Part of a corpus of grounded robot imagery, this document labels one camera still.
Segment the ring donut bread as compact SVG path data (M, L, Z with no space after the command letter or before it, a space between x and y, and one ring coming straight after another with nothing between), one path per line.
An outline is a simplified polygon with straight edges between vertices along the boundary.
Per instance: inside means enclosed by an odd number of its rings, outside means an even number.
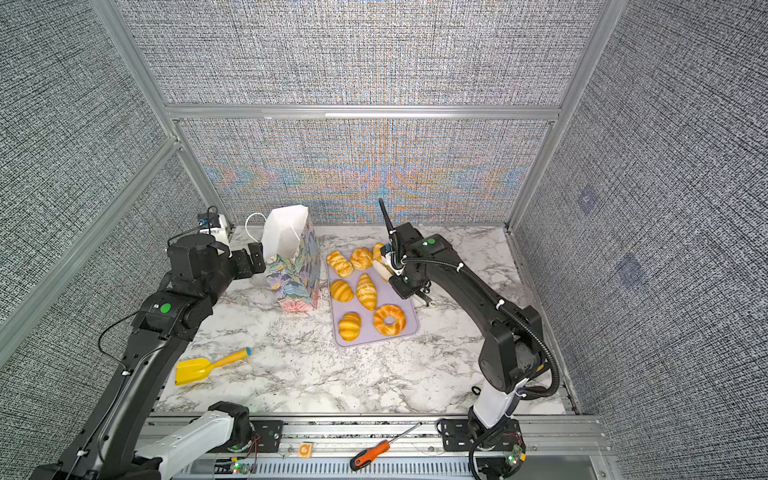
M374 311L373 325L381 335L396 336L406 327L407 317L399 306L386 304Z

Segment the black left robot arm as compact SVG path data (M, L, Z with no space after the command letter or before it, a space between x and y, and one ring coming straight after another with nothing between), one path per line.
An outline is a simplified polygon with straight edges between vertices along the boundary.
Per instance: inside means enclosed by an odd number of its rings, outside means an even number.
M265 271L263 246L231 250L213 235L173 237L170 269L158 289L129 314L131 333L112 379L75 440L34 479L170 479L218 447L251 436L248 410L224 403L165 440L139 449L144 422L174 365L229 285Z

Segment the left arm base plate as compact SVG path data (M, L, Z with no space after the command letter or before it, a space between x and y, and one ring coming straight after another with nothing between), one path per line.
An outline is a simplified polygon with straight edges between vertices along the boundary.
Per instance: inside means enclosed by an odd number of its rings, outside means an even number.
M248 442L242 454L277 453L283 437L285 423L282 420L251 420Z

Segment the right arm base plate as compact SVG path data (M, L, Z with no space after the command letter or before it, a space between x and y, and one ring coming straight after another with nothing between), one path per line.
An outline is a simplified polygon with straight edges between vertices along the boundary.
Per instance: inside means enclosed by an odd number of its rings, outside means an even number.
M436 423L443 449L447 452L478 451L525 453L527 450L520 424L516 419L503 417L497 427L483 427L467 418L442 418Z

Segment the floral paper gift bag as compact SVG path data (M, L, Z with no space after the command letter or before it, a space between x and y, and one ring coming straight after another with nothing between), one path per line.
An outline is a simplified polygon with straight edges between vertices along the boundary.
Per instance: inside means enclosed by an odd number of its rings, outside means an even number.
M268 215L250 214L245 231L252 240L249 222L264 220L260 243L265 278L279 306L286 313L307 313L318 307L320 287L319 247L309 208L291 205L273 209Z

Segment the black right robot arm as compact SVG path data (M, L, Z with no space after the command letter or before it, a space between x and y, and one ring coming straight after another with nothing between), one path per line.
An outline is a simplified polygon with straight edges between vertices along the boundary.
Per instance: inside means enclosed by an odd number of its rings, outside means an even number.
M435 234L423 236L411 223L394 225L383 199L378 200L389 242L382 248L393 270L389 284L403 299L427 299L432 285L442 288L482 334L478 365L484 377L468 413L475 446L502 435L522 401L549 398L560 388L561 371L545 342L540 313L522 308L497 293Z

